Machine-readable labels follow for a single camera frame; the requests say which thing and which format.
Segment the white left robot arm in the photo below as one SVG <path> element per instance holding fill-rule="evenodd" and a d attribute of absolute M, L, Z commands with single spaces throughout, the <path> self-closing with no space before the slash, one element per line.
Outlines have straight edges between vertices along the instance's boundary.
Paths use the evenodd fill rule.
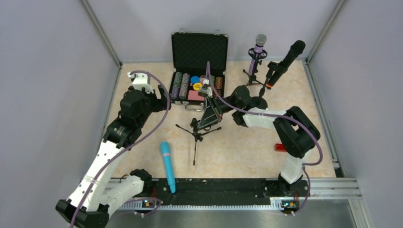
<path fill-rule="evenodd" d="M 103 136 L 98 153 L 76 190 L 61 199 L 56 211 L 74 228 L 104 228 L 110 217 L 131 197 L 141 193 L 150 174 L 139 170 L 113 189 L 105 192 L 115 169 L 141 136 L 152 113 L 170 110 L 169 93 L 159 85 L 157 98 L 150 85 L 132 85 L 120 101 L 120 110 Z"/>

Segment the round base clamp stand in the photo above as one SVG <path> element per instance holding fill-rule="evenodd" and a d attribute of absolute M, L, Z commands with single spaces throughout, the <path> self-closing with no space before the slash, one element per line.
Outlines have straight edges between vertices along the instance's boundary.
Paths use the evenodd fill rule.
<path fill-rule="evenodd" d="M 253 65 L 251 74 L 246 72 L 246 70 L 243 70 L 243 72 L 247 74 L 247 76 L 249 77 L 246 86 L 262 85 L 262 88 L 259 91 L 259 95 L 251 98 L 251 101 L 249 103 L 250 107 L 257 107 L 260 109 L 265 109 L 268 107 L 266 100 L 263 99 L 263 95 L 265 94 L 266 89 L 270 90 L 275 85 L 275 83 L 280 79 L 280 77 L 287 72 L 289 66 L 290 64 L 287 64 L 283 61 L 280 61 L 279 63 L 273 61 L 269 62 L 268 64 L 269 70 L 266 73 L 266 79 L 264 83 L 258 81 L 254 74 L 257 72 L 257 63 Z"/>

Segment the shock mount tripod stand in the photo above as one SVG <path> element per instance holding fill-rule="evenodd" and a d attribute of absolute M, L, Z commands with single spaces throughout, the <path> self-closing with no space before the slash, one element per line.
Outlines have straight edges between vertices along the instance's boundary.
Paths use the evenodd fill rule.
<path fill-rule="evenodd" d="M 258 73 L 258 65 L 261 65 L 262 63 L 261 59 L 258 63 L 255 64 L 257 67 L 252 75 L 249 74 L 249 71 L 246 71 L 245 69 L 243 70 L 243 73 L 245 73 L 248 76 L 248 82 L 246 83 L 246 86 L 251 86 L 251 85 L 264 85 L 262 82 L 257 80 L 256 73 Z"/>

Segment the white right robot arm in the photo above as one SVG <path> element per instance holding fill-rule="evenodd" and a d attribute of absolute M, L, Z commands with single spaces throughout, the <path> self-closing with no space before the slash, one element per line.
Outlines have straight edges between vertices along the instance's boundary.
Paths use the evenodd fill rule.
<path fill-rule="evenodd" d="M 307 165 L 306 156 L 318 146 L 319 130 L 301 108 L 270 111 L 260 96 L 250 96 L 245 85 L 235 88 L 228 97 L 206 98 L 206 107 L 200 120 L 192 120 L 194 130 L 210 129 L 221 122 L 223 115 L 233 111 L 234 122 L 243 127 L 259 127 L 275 130 L 287 152 L 283 170 L 278 176 L 279 189 L 289 196 L 297 190 Z"/>

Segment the black microphone orange end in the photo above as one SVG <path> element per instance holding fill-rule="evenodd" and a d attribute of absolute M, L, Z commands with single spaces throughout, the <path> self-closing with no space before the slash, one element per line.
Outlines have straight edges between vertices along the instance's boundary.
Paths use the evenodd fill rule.
<path fill-rule="evenodd" d="M 291 45 L 290 50 L 279 63 L 270 62 L 268 64 L 269 71 L 266 75 L 265 84 L 268 89 L 271 89 L 280 77 L 287 72 L 290 65 L 296 60 L 296 58 L 303 53 L 306 44 L 302 40 L 297 40 Z"/>

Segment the small black tripod stand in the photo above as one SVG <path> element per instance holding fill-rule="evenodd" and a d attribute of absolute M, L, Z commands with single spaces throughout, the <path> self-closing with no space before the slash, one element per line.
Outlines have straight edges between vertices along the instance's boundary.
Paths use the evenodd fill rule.
<path fill-rule="evenodd" d="M 193 154 L 193 166 L 196 165 L 196 154 L 197 154 L 197 142 L 202 142 L 203 141 L 203 136 L 212 133 L 214 131 L 219 131 L 222 129 L 222 127 L 218 127 L 216 129 L 211 130 L 211 127 L 208 129 L 208 131 L 204 132 L 204 133 L 200 133 L 198 127 L 200 120 L 197 120 L 196 118 L 193 118 L 191 123 L 190 123 L 190 127 L 192 128 L 192 132 L 188 131 L 187 129 L 181 127 L 178 124 L 175 124 L 175 126 L 177 128 L 180 128 L 184 131 L 186 131 L 187 133 L 191 134 L 194 137 L 194 141 L 195 141 L 195 145 L 194 145 L 194 154 Z"/>

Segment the teal microphone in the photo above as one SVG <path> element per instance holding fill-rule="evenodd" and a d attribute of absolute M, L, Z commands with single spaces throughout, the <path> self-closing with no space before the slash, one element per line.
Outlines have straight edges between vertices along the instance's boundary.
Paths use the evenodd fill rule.
<path fill-rule="evenodd" d="M 172 194 L 175 194 L 176 193 L 176 180 L 175 180 L 173 163 L 172 163 L 172 158 L 171 158 L 171 149 L 170 149 L 168 142 L 166 142 L 166 141 L 161 142 L 160 153 L 163 157 L 167 184 L 169 186 L 170 192 Z"/>

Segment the purple glitter microphone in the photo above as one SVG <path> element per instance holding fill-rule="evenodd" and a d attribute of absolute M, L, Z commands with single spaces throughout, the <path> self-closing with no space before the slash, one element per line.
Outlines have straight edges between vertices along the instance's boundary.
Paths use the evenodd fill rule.
<path fill-rule="evenodd" d="M 267 53 L 263 49 L 264 44 L 267 41 L 267 37 L 265 34 L 258 34 L 255 39 L 255 47 L 251 48 L 248 51 L 249 56 L 252 58 L 250 67 L 249 67 L 249 74 L 252 75 L 257 68 L 255 66 L 261 59 L 264 59 L 267 56 Z"/>

